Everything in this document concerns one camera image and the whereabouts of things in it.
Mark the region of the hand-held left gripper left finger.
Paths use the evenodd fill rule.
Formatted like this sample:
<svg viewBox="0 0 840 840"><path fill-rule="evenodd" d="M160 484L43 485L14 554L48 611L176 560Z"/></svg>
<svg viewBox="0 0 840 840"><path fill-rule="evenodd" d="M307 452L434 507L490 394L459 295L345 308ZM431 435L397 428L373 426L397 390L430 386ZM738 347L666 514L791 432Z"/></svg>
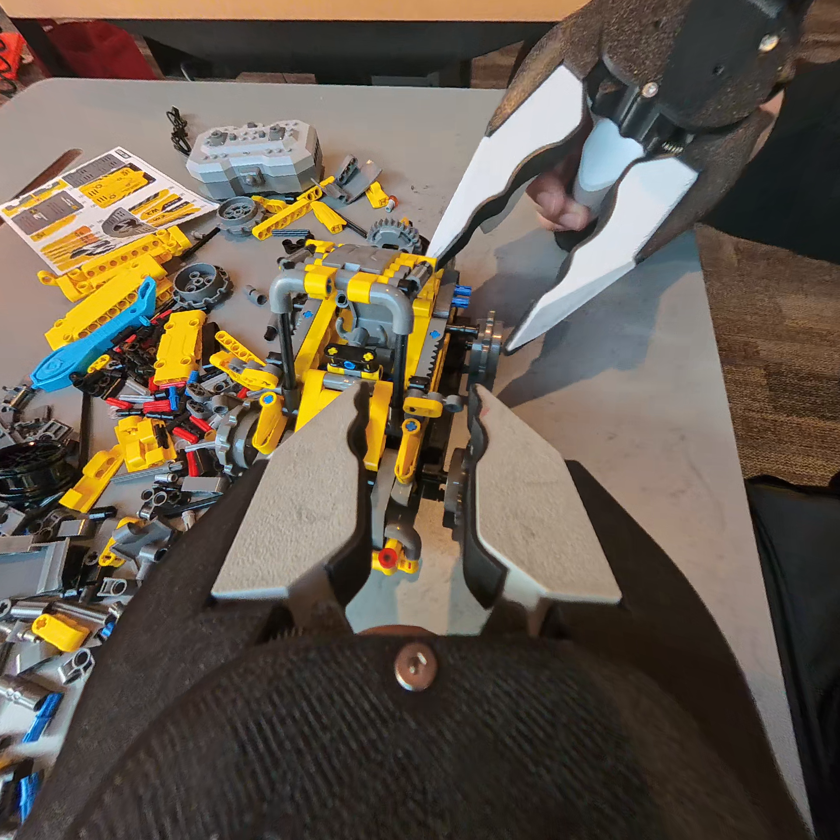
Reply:
<svg viewBox="0 0 840 840"><path fill-rule="evenodd" d="M370 393L369 383L353 384L269 458L213 584L216 600L284 602L307 621L321 602L344 610L364 587Z"/></svg>

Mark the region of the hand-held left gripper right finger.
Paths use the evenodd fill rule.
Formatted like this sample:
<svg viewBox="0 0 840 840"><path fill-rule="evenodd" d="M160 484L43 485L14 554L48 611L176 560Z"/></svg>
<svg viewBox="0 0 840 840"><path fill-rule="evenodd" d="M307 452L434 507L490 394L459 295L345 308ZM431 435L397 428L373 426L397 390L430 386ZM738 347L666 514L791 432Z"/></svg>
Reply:
<svg viewBox="0 0 840 840"><path fill-rule="evenodd" d="M489 610L618 606L622 593L560 452L483 385L470 392L462 496L466 585Z"/></svg>

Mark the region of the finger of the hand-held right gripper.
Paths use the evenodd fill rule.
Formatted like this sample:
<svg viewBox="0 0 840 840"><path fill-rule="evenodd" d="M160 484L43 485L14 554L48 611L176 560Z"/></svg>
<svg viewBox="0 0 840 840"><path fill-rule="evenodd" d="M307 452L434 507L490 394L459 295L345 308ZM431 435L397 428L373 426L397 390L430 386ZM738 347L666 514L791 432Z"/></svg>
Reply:
<svg viewBox="0 0 840 840"><path fill-rule="evenodd" d="M670 155L632 164L616 184L609 213L563 264L559 283L538 299L504 345L505 354L551 330L637 264L642 247L694 185L698 172Z"/></svg>
<svg viewBox="0 0 840 840"><path fill-rule="evenodd" d="M564 65L487 128L430 241L427 256L444 264L510 213L527 185L573 150L587 124L583 82Z"/></svg>

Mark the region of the yellow toy brick vehicle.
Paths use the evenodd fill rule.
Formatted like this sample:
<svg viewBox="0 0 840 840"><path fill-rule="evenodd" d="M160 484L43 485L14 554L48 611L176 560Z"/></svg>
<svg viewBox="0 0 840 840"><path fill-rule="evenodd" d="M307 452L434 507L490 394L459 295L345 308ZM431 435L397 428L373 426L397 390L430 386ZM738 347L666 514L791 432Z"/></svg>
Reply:
<svg viewBox="0 0 840 840"><path fill-rule="evenodd" d="M212 364L245 389L220 421L215 456L241 475L352 386L369 386L365 429L372 504L372 569L417 574L419 501L455 519L463 455L446 470L456 413L475 384L490 389L502 344L494 311L466 316L471 288L450 266L395 246L297 241L278 261L284 281L270 307L279 352L258 360L227 332Z"/></svg>

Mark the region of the grey toothed rack piece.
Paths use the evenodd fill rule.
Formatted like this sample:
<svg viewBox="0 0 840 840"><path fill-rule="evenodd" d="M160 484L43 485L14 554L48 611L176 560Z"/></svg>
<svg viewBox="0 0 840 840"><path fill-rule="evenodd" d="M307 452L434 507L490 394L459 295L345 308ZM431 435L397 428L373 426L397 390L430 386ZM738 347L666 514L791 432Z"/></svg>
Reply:
<svg viewBox="0 0 840 840"><path fill-rule="evenodd" d="M420 422L463 410L463 398L441 386L449 339L445 318L429 319L424 331L410 336L402 402L404 420Z"/></svg>

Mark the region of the person's right forearm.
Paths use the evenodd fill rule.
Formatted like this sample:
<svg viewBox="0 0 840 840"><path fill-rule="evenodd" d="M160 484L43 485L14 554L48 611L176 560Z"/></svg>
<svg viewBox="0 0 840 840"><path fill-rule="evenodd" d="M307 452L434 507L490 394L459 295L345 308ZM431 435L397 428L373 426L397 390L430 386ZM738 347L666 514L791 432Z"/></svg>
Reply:
<svg viewBox="0 0 840 840"><path fill-rule="evenodd" d="M703 222L725 234L839 263L839 63L788 87L762 150Z"/></svg>

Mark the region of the person's right hand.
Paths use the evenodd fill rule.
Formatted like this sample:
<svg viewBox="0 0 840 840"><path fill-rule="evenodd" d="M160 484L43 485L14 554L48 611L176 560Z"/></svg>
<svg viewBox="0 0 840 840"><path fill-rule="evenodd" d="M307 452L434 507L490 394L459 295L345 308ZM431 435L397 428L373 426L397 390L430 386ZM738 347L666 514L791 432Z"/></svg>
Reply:
<svg viewBox="0 0 840 840"><path fill-rule="evenodd" d="M526 194L537 208L539 223L549 231L580 232L593 220L591 209L571 193L578 165L579 159L569 156L528 185Z"/></svg>

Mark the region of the dark grey gear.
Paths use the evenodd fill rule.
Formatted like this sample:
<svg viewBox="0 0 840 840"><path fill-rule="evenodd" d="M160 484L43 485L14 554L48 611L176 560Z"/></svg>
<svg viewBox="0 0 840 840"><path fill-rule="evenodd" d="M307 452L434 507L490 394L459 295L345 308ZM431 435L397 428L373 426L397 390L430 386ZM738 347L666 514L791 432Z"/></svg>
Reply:
<svg viewBox="0 0 840 840"><path fill-rule="evenodd" d="M407 254L424 253L424 238L410 220L383 217L370 227L366 242L372 246Z"/></svg>

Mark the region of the pile of loose brick pieces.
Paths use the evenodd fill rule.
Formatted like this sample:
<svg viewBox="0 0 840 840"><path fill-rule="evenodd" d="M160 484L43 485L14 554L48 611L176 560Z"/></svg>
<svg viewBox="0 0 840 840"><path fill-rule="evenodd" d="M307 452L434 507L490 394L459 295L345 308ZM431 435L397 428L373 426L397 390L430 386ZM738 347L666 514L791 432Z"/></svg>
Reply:
<svg viewBox="0 0 840 840"><path fill-rule="evenodd" d="M63 493L25 507L2 502L2 562L15 568L2 572L2 649L22 646L9 671L2 664L2 707L29 717L20 740L2 733L2 750L13 748L2 752L3 838L30 814L44 775L34 754L20 750L47 734L64 697L30 672L52 664L64 687L84 680L95 664L91 644L110 635L125 598L176 541L169 520L211 508L238 477L224 473L214 440L245 389L212 364L220 330L210 311L175 304L169 263L188 251L186 235L171 226L100 263L40 275L67 282L79 301L46 334L53 350L135 302L144 278L155 279L157 291L150 324L125 330L71 377L117 407L116 444L90 458Z"/></svg>

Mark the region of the dark grey toothed wheel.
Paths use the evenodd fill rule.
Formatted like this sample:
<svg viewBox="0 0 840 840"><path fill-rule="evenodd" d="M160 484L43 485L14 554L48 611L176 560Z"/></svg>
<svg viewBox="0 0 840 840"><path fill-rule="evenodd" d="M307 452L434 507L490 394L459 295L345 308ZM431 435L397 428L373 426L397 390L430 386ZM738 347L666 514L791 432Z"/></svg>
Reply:
<svg viewBox="0 0 840 840"><path fill-rule="evenodd" d="M220 266L194 263L178 271L172 280L173 299L182 309L210 312L229 297L233 283Z"/></svg>

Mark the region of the tan-edged background table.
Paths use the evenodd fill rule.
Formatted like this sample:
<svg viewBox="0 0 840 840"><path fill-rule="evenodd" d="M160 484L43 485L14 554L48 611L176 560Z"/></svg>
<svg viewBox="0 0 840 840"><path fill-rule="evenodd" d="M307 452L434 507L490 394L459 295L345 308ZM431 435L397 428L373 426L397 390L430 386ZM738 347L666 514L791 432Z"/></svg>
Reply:
<svg viewBox="0 0 840 840"><path fill-rule="evenodd" d="M102 21L143 39L166 76L310 75L340 85L468 88L471 61L533 46L576 1L20 1L2 12L51 73L78 75L46 33Z"/></svg>

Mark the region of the grey battery box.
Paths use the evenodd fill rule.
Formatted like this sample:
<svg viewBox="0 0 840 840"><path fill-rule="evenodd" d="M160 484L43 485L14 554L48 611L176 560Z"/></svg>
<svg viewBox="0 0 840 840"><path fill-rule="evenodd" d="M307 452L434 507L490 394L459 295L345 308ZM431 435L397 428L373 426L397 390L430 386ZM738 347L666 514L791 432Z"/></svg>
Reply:
<svg viewBox="0 0 840 840"><path fill-rule="evenodd" d="M196 138L185 168L215 201L297 195L323 178L317 131L296 119L209 129Z"/></svg>

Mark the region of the blue brick separator tool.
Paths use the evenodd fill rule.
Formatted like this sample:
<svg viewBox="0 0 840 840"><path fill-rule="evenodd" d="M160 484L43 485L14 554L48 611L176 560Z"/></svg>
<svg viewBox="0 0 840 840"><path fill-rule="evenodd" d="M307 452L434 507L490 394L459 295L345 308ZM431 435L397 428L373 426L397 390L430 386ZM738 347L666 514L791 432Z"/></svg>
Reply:
<svg viewBox="0 0 840 840"><path fill-rule="evenodd" d="M155 310L156 281L147 276L140 283L135 302L84 338L53 350L29 376L36 390L54 392L71 385L72 375L85 373L90 363L110 349L125 330L148 326Z"/></svg>

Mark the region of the small grey wheel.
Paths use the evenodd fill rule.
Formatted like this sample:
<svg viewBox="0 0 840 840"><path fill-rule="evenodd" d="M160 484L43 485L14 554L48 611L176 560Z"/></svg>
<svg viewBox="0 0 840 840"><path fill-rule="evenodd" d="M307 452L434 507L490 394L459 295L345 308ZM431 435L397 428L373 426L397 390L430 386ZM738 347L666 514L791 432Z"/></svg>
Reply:
<svg viewBox="0 0 840 840"><path fill-rule="evenodd" d="M246 238L264 216L264 208L248 196L235 196L219 204L216 225L228 238Z"/></svg>

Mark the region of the red bag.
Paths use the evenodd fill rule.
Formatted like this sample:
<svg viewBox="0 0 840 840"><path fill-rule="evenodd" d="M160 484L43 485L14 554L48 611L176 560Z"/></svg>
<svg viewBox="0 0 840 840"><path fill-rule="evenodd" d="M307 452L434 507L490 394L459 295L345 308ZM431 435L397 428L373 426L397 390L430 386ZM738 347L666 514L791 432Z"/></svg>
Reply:
<svg viewBox="0 0 840 840"><path fill-rule="evenodd" d="M152 81L158 78L134 37L101 20L38 21L50 44L79 77Z"/></svg>

